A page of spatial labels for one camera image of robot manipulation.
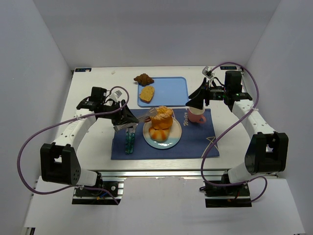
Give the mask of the orange ring cake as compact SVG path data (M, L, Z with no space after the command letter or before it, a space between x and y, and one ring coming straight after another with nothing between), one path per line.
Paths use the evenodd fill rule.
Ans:
M152 127L156 130L168 129L173 124L173 110L166 106L157 107L157 114L150 116Z

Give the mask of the white orange striped bun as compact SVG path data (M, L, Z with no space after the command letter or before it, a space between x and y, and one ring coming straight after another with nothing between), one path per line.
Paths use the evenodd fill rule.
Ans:
M153 127L149 128L150 138L157 142L166 141L169 137L170 129L155 129Z

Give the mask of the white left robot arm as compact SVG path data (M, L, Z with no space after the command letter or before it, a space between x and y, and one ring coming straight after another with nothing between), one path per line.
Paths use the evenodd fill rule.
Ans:
M73 120L52 143L40 149L42 179L68 186L100 188L98 172L82 169L76 151L88 130L99 118L109 119L113 126L138 123L125 100L104 88L93 87L91 95L76 107Z

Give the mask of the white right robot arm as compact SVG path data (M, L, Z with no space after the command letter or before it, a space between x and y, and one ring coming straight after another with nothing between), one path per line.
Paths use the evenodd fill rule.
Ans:
M286 133L270 127L256 108L257 101L243 92L242 73L236 70L225 72L224 83L216 86L213 70L205 67L202 84L189 95L187 107L201 109L211 100L222 100L238 118L233 127L241 123L250 137L244 162L225 175L227 181L220 186L230 187L253 181L264 174L282 172L286 168L289 138Z

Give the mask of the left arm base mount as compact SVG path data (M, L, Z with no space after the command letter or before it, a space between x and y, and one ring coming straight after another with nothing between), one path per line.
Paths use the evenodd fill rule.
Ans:
M124 182L104 181L103 186L112 197L103 190L89 190L86 188L77 188L74 190L72 204L73 205L117 205L122 199Z

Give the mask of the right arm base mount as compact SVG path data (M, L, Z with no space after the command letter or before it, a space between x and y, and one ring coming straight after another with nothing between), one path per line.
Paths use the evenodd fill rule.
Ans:
M250 191L247 185L216 187L204 183L199 188L205 195L207 208L248 208L252 207Z

